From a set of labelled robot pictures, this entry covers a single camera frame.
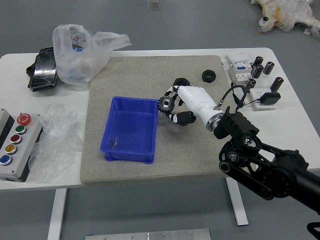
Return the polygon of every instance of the clear plastic wrap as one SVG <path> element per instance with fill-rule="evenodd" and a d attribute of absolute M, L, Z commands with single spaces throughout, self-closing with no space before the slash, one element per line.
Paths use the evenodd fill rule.
<path fill-rule="evenodd" d="M 74 128 L 77 117 L 75 111 L 65 112 L 63 104 L 50 105 L 40 116 L 43 133 L 30 155 L 31 182 L 48 183 L 62 172 L 76 167 L 74 154 L 83 148 L 83 141 Z"/>
<path fill-rule="evenodd" d="M 259 21 L 261 32 L 273 27 L 283 31 L 291 30 L 296 23 L 304 24 L 304 33 L 320 38 L 320 21 L 313 17 L 310 4 L 313 0 L 251 0 L 252 4 L 262 7 L 263 18 Z"/>
<path fill-rule="evenodd" d="M 98 31 L 81 25 L 60 25 L 52 34 L 56 71 L 67 84 L 87 85 L 108 62 L 113 50 L 131 45 L 126 34 Z"/>

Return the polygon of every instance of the white plush toy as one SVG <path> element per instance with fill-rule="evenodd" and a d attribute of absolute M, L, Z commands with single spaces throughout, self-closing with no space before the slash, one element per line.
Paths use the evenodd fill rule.
<path fill-rule="evenodd" d="M 304 24 L 304 33 L 320 38 L 320 21 L 313 17 L 310 4 L 313 0 L 251 0 L 251 4 L 262 7 L 263 17 L 259 21 L 259 32 L 266 33 L 273 27 L 291 30 L 296 23 Z"/>

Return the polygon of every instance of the black cable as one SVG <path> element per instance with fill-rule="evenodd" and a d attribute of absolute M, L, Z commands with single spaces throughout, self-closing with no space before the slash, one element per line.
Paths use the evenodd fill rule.
<path fill-rule="evenodd" d="M 311 233 L 316 239 L 320 240 L 320 231 L 317 231 L 315 228 L 320 228 L 320 222 L 310 222 L 306 229 Z"/>
<path fill-rule="evenodd" d="M 258 98 L 258 99 L 256 99 L 256 100 L 253 100 L 253 101 L 251 101 L 251 102 L 248 102 L 248 103 L 243 103 L 243 105 L 252 104 L 252 103 L 255 102 L 255 101 L 260 101 L 260 98 Z"/>
<path fill-rule="evenodd" d="M 236 97 L 239 101 L 236 100 L 236 98 L 235 98 L 236 95 L 235 95 L 235 93 L 233 92 L 234 89 L 236 89 L 236 88 L 241 88 L 242 91 L 243 91 L 243 96 L 242 96 L 242 98 L 241 98 L 240 100 L 239 100 L 238 97 Z M 225 92 L 225 94 L 223 95 L 223 97 L 222 97 L 221 99 L 222 99 L 222 100 L 225 100 L 226 96 L 227 96 L 231 91 L 233 92 L 233 97 L 235 98 L 235 99 L 234 99 L 235 102 L 236 102 L 235 112 L 237 112 L 239 108 L 242 108 L 242 107 L 244 106 L 244 101 L 245 101 L 245 98 L 246 98 L 246 96 L 247 96 L 247 90 L 246 90 L 246 88 L 245 88 L 244 86 L 242 86 L 242 85 L 233 85 L 233 84 L 231 84 L 231 87 L 228 89 L 228 91 Z"/>

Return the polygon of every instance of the blue plastic bin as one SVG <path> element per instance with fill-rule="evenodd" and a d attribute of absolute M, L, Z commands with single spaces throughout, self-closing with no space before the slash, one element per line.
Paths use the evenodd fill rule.
<path fill-rule="evenodd" d="M 154 162 L 157 104 L 157 99 L 113 97 L 100 146 L 105 160 Z"/>

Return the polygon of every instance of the white table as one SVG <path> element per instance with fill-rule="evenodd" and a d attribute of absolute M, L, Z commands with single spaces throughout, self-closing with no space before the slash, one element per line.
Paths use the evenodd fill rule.
<path fill-rule="evenodd" d="M 254 60 L 256 56 L 264 58 L 263 64 L 272 61 L 275 64 L 269 76 L 262 74 L 257 80 L 256 88 L 269 88 L 276 77 L 282 77 L 284 83 L 279 89 L 281 99 L 277 108 L 270 111 L 255 111 L 253 107 L 243 107 L 240 111 L 255 125 L 260 132 L 258 137 L 263 143 L 280 149 L 298 149 L 304 159 L 309 163 L 309 170 L 320 170 L 320 161 L 314 154 L 314 149 L 320 147 L 320 138 L 309 120 L 302 104 L 300 103 L 287 76 L 280 66 L 272 50 L 268 48 L 237 48 L 237 49 L 189 49 L 189 50 L 147 50 L 147 51 L 115 51 L 114 57 L 147 57 L 147 56 L 188 56 L 188 55 L 218 55 L 224 65 L 227 74 L 230 63 L 226 53 L 243 50 Z M 84 138 L 89 90 L 75 91 L 59 84 L 55 89 L 43 92 L 31 92 L 28 88 L 29 77 L 26 68 L 30 66 L 36 57 L 36 53 L 8 54 L 0 59 L 0 100 L 1 107 L 5 108 L 12 116 L 19 113 L 43 113 L 48 105 L 64 104 L 67 112 L 76 111 L 78 121 L 75 125 L 80 137 Z M 252 99 L 247 96 L 245 102 Z M 82 186 L 80 182 L 81 153 L 76 153 L 74 167 L 68 172 L 63 172 L 48 183 L 36 181 L 26 182 L 0 182 L 0 191 L 18 191 L 35 189 L 60 189 L 56 192 L 53 205 L 51 225 L 48 239 L 57 239 L 57 230 L 61 227 L 66 197 L 65 188 Z M 246 216 L 243 209 L 237 183 L 232 179 L 227 180 L 231 191 L 231 200 L 236 213 L 238 225 L 246 224 Z"/>

